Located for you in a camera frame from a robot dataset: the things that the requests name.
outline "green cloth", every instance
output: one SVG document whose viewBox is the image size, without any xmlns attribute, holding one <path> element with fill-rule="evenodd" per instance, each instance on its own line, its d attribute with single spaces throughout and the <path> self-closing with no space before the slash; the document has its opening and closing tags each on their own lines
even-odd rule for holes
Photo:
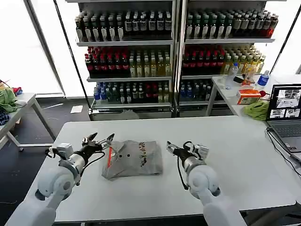
<svg viewBox="0 0 301 226">
<path fill-rule="evenodd" d="M 268 101 L 260 100 L 244 107 L 244 113 L 256 120 L 263 121 L 267 119 L 268 108 Z"/>
<path fill-rule="evenodd" d="M 15 101 L 16 96 L 12 89 L 0 90 L 0 107 L 4 108 L 8 113 L 17 110 Z"/>
</svg>

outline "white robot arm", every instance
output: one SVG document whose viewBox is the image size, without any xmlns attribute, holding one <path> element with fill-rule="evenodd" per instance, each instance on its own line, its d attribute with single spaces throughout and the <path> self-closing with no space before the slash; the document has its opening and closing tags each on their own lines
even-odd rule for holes
<svg viewBox="0 0 301 226">
<path fill-rule="evenodd" d="M 216 172 L 204 162 L 209 151 L 207 147 L 186 142 L 179 148 L 168 141 L 167 149 L 181 159 L 187 174 L 185 189 L 189 188 L 190 193 L 201 200 L 209 226 L 246 226 L 230 198 L 219 190 Z"/>
<path fill-rule="evenodd" d="M 94 153 L 104 155 L 103 150 L 110 146 L 114 137 L 112 134 L 106 140 L 93 141 L 96 135 L 97 133 L 94 133 L 84 138 L 83 147 L 77 152 L 73 152 L 70 144 L 60 144 L 57 148 L 51 148 L 53 157 L 55 154 L 61 157 L 58 167 L 49 169 L 39 177 L 37 191 L 24 199 L 5 225 L 52 226 L 57 207 L 62 200 L 68 198 L 72 188 L 79 185 L 88 166 L 88 159 Z"/>
</svg>

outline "small table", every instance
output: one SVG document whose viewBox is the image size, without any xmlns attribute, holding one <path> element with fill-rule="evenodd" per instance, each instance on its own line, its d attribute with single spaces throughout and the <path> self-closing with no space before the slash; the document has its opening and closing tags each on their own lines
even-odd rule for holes
<svg viewBox="0 0 301 226">
<path fill-rule="evenodd" d="M 36 94 L 35 93 L 22 93 L 16 97 L 17 100 L 22 100 L 26 102 L 24 106 L 20 106 L 15 112 L 9 113 L 9 121 L 3 125 L 0 126 L 0 139 L 2 139 L 4 136 L 8 136 L 8 138 L 19 147 L 20 151 L 24 150 L 24 147 L 40 147 L 40 146 L 51 146 L 52 144 L 20 144 L 16 138 L 10 133 L 10 129 L 15 125 L 15 123 L 26 113 L 26 111 L 32 107 L 41 122 L 43 123 L 44 127 L 50 134 L 53 141 L 56 139 L 55 133 L 52 131 L 51 127 L 48 125 L 47 120 L 45 119 L 42 109 L 39 105 L 39 103 L 36 100 Z"/>
<path fill-rule="evenodd" d="M 206 160 L 218 174 L 222 192 L 239 210 L 291 207 L 295 196 L 286 188 L 269 161 L 278 155 L 264 136 L 264 126 L 255 126 L 237 116 L 172 118 L 123 121 L 87 121 L 64 124 L 54 146 L 70 143 L 73 150 L 81 141 L 98 132 L 96 140 L 115 133 L 115 141 L 156 140 L 162 151 L 163 175 L 117 178 L 102 177 L 107 156 L 91 164 L 72 194 L 62 201 L 56 222 L 110 221 L 139 218 L 201 215 L 200 200 L 185 191 L 177 171 L 177 160 L 166 150 L 166 142 L 178 146 L 190 140 L 209 147 Z M 248 132 L 250 143 L 246 145 Z M 50 168 L 58 166 L 59 158 L 46 158 L 28 192 L 34 194 L 38 179 Z"/>
<path fill-rule="evenodd" d="M 258 81 L 259 79 L 259 75 L 254 76 L 254 80 Z M 234 115 L 237 116 L 247 116 L 243 113 L 243 108 L 246 105 L 237 105 L 237 98 L 235 98 L 235 95 L 237 94 L 238 90 L 241 89 L 241 84 L 233 82 L 231 89 L 227 90 L 224 88 L 224 84 L 222 83 L 222 76 L 214 76 L 212 77 L 212 81 L 213 81 L 213 87 L 212 87 L 212 91 L 211 91 L 211 95 L 209 98 L 209 103 L 208 103 L 208 107 L 205 113 L 205 116 L 210 116 L 211 111 L 212 111 L 212 106 L 214 104 L 214 99 L 216 97 L 216 93 L 217 91 L 220 93 L 220 95 L 222 96 L 222 98 L 224 99 L 224 101 L 226 102 L 226 104 L 228 105 L 228 107 L 230 108 L 230 110 L 232 111 L 232 113 Z M 264 87 L 264 91 L 266 91 L 266 93 L 271 93 L 273 85 L 275 84 L 279 84 L 278 81 L 276 81 L 273 76 L 270 76 L 269 81 L 267 83 L 267 85 Z"/>
</svg>

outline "tissue box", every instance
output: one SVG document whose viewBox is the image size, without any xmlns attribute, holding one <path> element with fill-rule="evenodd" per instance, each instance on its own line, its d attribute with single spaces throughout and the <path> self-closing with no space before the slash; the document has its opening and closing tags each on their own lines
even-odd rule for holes
<svg viewBox="0 0 301 226">
<path fill-rule="evenodd" d="M 238 105 L 249 105 L 256 102 L 261 95 L 258 90 L 241 89 L 237 92 L 236 97 L 238 98 Z"/>
</svg>

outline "floor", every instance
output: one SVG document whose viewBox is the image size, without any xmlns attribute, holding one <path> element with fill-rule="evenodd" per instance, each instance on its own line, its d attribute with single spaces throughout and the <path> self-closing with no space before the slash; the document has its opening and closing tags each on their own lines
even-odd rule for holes
<svg viewBox="0 0 301 226">
<path fill-rule="evenodd" d="M 88 106 L 85 100 L 65 100 L 65 99 L 39 99 L 42 108 L 63 104 L 52 108 L 44 109 L 43 112 L 46 118 L 51 123 L 55 133 L 59 133 L 63 124 L 68 121 L 89 121 Z M 74 105 L 83 105 L 81 113 L 70 114 L 71 108 Z M 230 114 L 228 110 L 213 111 L 213 115 Z M 20 143 L 51 143 L 52 139 L 42 126 L 37 115 L 33 110 L 30 110 L 20 121 L 15 125 L 12 134 Z M 0 150 L 0 225 L 4 225 L 15 208 L 26 196 L 37 172 L 42 165 L 45 154 L 45 148 L 26 148 L 20 153 L 17 147 L 8 141 Z M 284 218 L 282 224 L 300 223 L 300 220 L 292 220 Z M 122 222 L 104 222 L 108 226 L 168 226 L 168 225 L 206 225 L 202 216 L 200 217 L 176 217 L 150 220 L 122 221 Z"/>
</svg>

